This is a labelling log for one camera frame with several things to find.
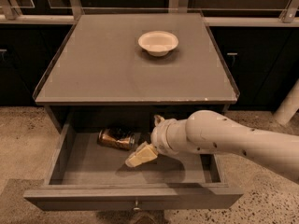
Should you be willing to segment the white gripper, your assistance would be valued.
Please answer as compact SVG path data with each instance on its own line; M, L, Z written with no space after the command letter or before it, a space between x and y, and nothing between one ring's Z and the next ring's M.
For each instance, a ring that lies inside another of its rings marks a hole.
M187 151L186 119L164 119L160 115L155 115L154 124L155 128L150 136L151 144L143 142L125 161L128 167L153 161L158 157L158 152L173 156Z

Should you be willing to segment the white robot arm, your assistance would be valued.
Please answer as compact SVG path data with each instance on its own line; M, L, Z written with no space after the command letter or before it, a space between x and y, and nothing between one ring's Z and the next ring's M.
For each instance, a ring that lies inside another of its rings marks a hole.
M232 153L295 183L299 182L299 137L241 125L210 110L192 113L187 119L155 117L150 141L142 143L125 161L136 167L160 154Z

